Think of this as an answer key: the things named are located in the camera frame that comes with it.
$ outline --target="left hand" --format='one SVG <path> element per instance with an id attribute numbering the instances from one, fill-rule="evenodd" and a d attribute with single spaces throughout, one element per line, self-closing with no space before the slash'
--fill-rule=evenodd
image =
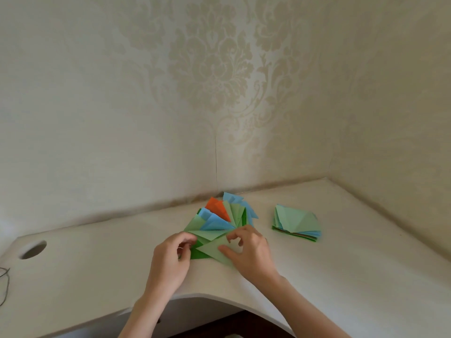
<path id="1" fill-rule="evenodd" d="M 144 294 L 158 292 L 169 299 L 175 293 L 186 277 L 191 257 L 189 249 L 196 241 L 196 235 L 181 232 L 155 247 Z"/>

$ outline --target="wire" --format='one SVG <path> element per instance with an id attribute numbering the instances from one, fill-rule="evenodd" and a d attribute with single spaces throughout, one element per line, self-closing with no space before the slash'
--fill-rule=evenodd
<path id="1" fill-rule="evenodd" d="M 3 299 L 2 303 L 0 304 L 0 307 L 1 307 L 4 304 L 4 302 L 6 301 L 6 298 L 8 297 L 8 289 L 9 289 L 9 274 L 8 274 L 8 272 L 9 272 L 10 268 L 6 269 L 6 268 L 3 268 L 3 267 L 0 267 L 0 269 L 5 271 L 2 275 L 0 275 L 0 278 L 4 277 L 5 275 L 8 277 L 8 283 L 6 284 L 6 293 L 4 295 L 4 299 Z"/>

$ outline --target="hand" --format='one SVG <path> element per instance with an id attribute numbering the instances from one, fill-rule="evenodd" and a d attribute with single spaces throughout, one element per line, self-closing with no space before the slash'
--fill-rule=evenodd
<path id="1" fill-rule="evenodd" d="M 196 241 L 192 233 L 181 232 L 155 247 L 144 295 L 157 292 L 169 300 L 185 279 L 191 257 L 189 248 Z"/>
<path id="2" fill-rule="evenodd" d="M 226 237 L 229 242 L 239 237 L 243 252 L 236 253 L 224 245 L 218 247 L 219 251 L 231 259 L 240 274 L 252 284 L 258 287 L 280 277 L 272 260 L 268 241 L 254 227 L 239 227 Z"/>

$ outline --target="forearm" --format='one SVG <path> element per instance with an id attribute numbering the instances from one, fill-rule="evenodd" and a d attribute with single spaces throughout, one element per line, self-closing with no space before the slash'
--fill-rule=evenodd
<path id="1" fill-rule="evenodd" d="M 145 293 L 133 306 L 119 338 L 150 338 L 168 301 L 163 292 Z"/>
<path id="2" fill-rule="evenodd" d="M 256 285 L 282 313 L 297 337 L 349 338 L 281 276 Z"/>

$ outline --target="dark floor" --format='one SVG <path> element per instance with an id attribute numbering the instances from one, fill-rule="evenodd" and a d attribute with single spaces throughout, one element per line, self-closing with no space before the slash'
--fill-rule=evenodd
<path id="1" fill-rule="evenodd" d="M 243 338 L 292 338 L 279 326 L 248 311 L 238 312 L 195 329 L 177 334 L 171 338 L 224 338 L 238 334 Z"/>

